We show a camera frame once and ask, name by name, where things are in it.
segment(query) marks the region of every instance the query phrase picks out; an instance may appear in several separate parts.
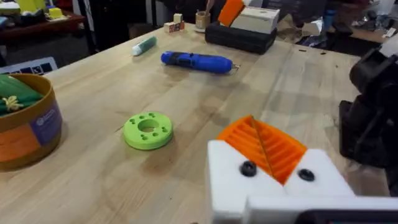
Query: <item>green 3d printed ring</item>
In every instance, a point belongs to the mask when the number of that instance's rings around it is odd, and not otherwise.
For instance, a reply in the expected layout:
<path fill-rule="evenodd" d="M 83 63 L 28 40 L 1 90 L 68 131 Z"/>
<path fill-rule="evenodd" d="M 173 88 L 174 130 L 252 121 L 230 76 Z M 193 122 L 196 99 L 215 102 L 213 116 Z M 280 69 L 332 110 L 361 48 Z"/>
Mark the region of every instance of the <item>green 3d printed ring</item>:
<path fill-rule="evenodd" d="M 171 120 L 161 113 L 147 112 L 132 116 L 123 126 L 124 139 L 140 150 L 157 149 L 172 138 Z"/>

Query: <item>orange 3d printed part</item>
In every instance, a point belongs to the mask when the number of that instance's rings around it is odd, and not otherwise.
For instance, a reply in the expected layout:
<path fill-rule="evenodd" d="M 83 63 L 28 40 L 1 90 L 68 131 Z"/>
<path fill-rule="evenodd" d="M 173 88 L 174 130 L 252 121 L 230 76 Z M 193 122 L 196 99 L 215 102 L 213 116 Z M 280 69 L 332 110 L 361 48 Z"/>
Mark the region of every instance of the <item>orange 3d printed part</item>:
<path fill-rule="evenodd" d="M 242 0 L 227 0 L 221 10 L 218 21 L 224 26 L 230 26 L 244 8 Z"/>
<path fill-rule="evenodd" d="M 226 141 L 282 185 L 307 150 L 294 138 L 251 115 L 229 125 L 217 139 Z"/>

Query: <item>black screw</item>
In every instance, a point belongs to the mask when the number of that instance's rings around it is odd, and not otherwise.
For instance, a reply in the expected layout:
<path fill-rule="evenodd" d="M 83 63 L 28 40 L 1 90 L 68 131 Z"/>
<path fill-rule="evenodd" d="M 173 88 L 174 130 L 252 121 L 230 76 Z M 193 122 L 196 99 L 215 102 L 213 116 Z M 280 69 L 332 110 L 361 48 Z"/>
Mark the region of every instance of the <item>black screw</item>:
<path fill-rule="evenodd" d="M 309 169 L 300 169 L 298 171 L 298 176 L 306 181 L 312 182 L 315 180 L 315 175 Z"/>
<path fill-rule="evenodd" d="M 257 167 L 252 161 L 243 162 L 239 170 L 246 177 L 254 177 L 257 174 Z"/>

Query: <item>electric screwdriver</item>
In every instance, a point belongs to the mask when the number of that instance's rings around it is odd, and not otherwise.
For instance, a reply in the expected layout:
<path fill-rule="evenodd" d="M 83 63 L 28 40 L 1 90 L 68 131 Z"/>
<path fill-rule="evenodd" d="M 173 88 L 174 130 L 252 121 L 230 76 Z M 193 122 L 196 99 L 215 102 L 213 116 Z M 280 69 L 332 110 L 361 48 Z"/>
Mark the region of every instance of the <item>electric screwdriver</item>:
<path fill-rule="evenodd" d="M 230 59 L 215 55 L 166 51 L 161 59 L 166 65 L 178 65 L 214 73 L 226 73 L 233 68 L 239 68 Z"/>

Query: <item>black box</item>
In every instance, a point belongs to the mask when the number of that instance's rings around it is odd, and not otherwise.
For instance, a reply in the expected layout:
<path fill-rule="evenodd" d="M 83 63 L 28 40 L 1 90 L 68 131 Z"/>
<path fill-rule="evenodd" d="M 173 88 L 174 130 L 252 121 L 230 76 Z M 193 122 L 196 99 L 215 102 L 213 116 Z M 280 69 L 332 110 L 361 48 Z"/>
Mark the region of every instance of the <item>black box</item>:
<path fill-rule="evenodd" d="M 206 28 L 205 39 L 212 44 L 232 47 L 247 52 L 264 54 L 272 46 L 277 29 L 271 34 L 262 34 L 249 30 L 221 26 L 214 22 Z"/>

